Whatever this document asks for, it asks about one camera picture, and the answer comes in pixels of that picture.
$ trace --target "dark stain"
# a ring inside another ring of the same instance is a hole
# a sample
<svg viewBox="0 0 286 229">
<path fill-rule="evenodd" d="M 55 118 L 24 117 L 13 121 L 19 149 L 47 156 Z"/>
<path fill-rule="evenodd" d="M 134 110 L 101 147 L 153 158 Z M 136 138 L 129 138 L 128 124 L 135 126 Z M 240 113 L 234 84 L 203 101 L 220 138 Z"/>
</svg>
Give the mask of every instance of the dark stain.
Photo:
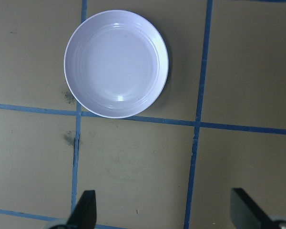
<svg viewBox="0 0 286 229">
<path fill-rule="evenodd" d="M 63 138 L 67 142 L 69 146 L 74 146 L 74 138 L 75 138 L 75 132 L 74 131 L 68 131 L 63 135 Z"/>
<path fill-rule="evenodd" d="M 64 97 L 65 97 L 65 101 L 68 104 L 75 104 L 76 100 L 75 100 L 74 96 L 72 95 L 72 93 L 70 91 L 63 92 L 63 94 L 64 94 Z"/>
<path fill-rule="evenodd" d="M 18 34 L 19 31 L 18 31 L 18 29 L 15 29 L 15 30 L 13 30 L 13 31 L 10 31 L 10 33 L 11 33 L 11 34 Z"/>
</svg>

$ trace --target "beige surface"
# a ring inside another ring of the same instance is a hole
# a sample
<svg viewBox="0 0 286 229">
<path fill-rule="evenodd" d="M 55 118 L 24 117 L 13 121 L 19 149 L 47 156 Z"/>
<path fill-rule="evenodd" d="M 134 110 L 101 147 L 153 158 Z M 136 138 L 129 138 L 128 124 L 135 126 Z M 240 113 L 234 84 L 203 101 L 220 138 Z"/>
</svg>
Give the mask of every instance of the beige surface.
<svg viewBox="0 0 286 229">
<path fill-rule="evenodd" d="M 190 228 L 233 229 L 233 187 L 267 214 L 286 217 L 286 136 L 202 128 Z"/>
<path fill-rule="evenodd" d="M 75 117 L 0 110 L 0 209 L 68 217 L 74 129 Z"/>
<path fill-rule="evenodd" d="M 193 128 L 83 118 L 78 193 L 95 189 L 98 224 L 182 228 Z"/>
<path fill-rule="evenodd" d="M 157 101 L 142 116 L 194 120 L 200 75 L 206 1 L 89 0 L 87 17 L 129 10 L 149 20 L 168 48 L 171 73 Z"/>
<path fill-rule="evenodd" d="M 0 215 L 0 229 L 42 229 L 45 221 Z"/>
<path fill-rule="evenodd" d="M 81 0 L 0 1 L 0 103 L 75 110 L 63 72 Z"/>
<path fill-rule="evenodd" d="M 286 3 L 214 1 L 202 121 L 286 128 Z"/>
</svg>

